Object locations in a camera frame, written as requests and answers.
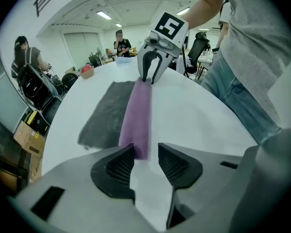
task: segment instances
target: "cardboard box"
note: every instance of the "cardboard box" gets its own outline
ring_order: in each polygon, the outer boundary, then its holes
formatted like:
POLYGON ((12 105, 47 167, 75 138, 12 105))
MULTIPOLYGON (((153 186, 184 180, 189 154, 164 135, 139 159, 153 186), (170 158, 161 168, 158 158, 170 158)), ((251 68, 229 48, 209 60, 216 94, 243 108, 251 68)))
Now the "cardboard box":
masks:
POLYGON ((45 138, 23 121, 20 122, 14 134, 14 140, 20 144, 25 151, 38 157, 42 156, 45 138))
POLYGON ((31 155, 29 167, 29 182, 33 183, 40 179, 42 176, 42 159, 31 155))
POLYGON ((69 69, 65 72, 65 74, 70 73, 70 72, 74 72, 74 71, 75 71, 75 68, 72 67, 72 68, 69 68, 69 69))
POLYGON ((11 192, 15 194, 17 191, 17 176, 0 169, 0 181, 11 192))
POLYGON ((44 118, 38 113, 37 110, 31 113, 28 120, 24 120, 29 127, 34 131, 39 132, 41 135, 45 135, 49 125, 45 122, 44 118))

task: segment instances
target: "ceiling light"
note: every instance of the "ceiling light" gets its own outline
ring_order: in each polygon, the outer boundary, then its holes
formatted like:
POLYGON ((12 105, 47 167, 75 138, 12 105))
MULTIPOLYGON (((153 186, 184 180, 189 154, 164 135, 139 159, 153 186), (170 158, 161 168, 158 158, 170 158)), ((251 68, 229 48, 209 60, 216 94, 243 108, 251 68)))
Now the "ceiling light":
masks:
POLYGON ((103 18, 106 18, 107 20, 111 20, 112 18, 108 15, 106 15, 105 13, 103 13, 101 10, 97 11, 97 14, 102 16, 103 18))
POLYGON ((184 14, 185 12, 187 12, 189 9, 190 9, 190 7, 187 7, 186 9, 178 12, 177 15, 180 16, 180 15, 184 14))

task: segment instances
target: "white wall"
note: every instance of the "white wall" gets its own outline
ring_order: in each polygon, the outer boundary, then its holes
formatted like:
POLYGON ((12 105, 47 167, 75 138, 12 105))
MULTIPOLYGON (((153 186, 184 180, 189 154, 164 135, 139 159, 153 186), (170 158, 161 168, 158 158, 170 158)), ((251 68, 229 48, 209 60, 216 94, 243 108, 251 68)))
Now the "white wall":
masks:
POLYGON ((150 25, 128 26, 108 30, 104 32, 105 49, 108 48, 111 51, 116 52, 113 43, 115 41, 115 32, 119 29, 123 31, 123 37, 129 40, 131 47, 136 47, 137 51, 144 44, 145 38, 150 35, 150 25))
POLYGON ((207 33, 207 39, 210 41, 211 49, 215 48, 219 40, 219 34, 207 33))
POLYGON ((97 33, 68 33, 65 40, 77 70, 90 62, 89 56, 95 54, 97 48, 102 50, 97 33))
POLYGON ((36 37, 36 45, 32 45, 31 42, 29 44, 41 50, 43 61, 51 64, 60 79, 66 70, 74 66, 60 30, 44 32, 36 37))
POLYGON ((66 33, 97 33, 101 51, 106 49, 104 46, 104 32, 100 28, 89 26, 75 26, 75 25, 52 25, 50 28, 60 30, 63 34, 66 33))

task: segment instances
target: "man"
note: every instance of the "man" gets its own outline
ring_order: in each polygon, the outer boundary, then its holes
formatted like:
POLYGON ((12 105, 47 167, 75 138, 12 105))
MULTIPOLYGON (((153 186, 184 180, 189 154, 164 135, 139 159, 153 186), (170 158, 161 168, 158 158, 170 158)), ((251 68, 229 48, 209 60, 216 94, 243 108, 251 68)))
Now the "man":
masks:
POLYGON ((114 49, 117 50, 117 56, 130 58, 129 50, 131 48, 131 45, 127 39, 123 39, 122 30, 116 31, 115 37, 116 41, 113 44, 114 49))
MULTIPOLYGON (((260 144, 281 128, 267 92, 291 60, 291 31, 270 0, 229 0, 232 14, 202 86, 224 102, 260 144)), ((182 18, 189 29, 215 17, 223 0, 200 0, 182 18)))

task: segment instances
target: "desk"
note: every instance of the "desk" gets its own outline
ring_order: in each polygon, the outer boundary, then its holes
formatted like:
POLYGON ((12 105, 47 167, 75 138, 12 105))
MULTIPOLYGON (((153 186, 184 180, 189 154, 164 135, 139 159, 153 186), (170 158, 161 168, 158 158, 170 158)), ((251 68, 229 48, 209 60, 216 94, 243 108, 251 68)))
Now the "desk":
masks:
MULTIPOLYGON (((152 77, 154 71, 152 66, 148 76, 152 77)), ((66 160, 98 151, 85 151, 77 144, 82 127, 112 81, 135 81, 138 77, 137 58, 133 58, 130 63, 96 67, 91 78, 79 78, 74 83, 49 129, 42 175, 66 160)), ((172 69, 168 68, 152 89, 150 158, 135 161, 130 187, 136 193, 136 208, 157 230, 163 231, 172 187, 158 163, 159 142, 238 156, 256 142, 220 100, 172 69)))
POLYGON ((113 58, 108 58, 108 59, 105 59, 104 61, 105 61, 105 64, 108 64, 110 62, 113 62, 113 58))
POLYGON ((199 62, 199 66, 202 66, 202 67, 203 67, 203 68, 201 69, 201 71, 200 71, 200 75, 199 75, 199 77, 198 77, 198 79, 199 79, 200 76, 201 76, 202 73, 203 73, 204 68, 205 68, 206 70, 208 70, 208 68, 212 65, 213 61, 210 60, 210 59, 201 58, 201 57, 199 57, 197 61, 199 62))

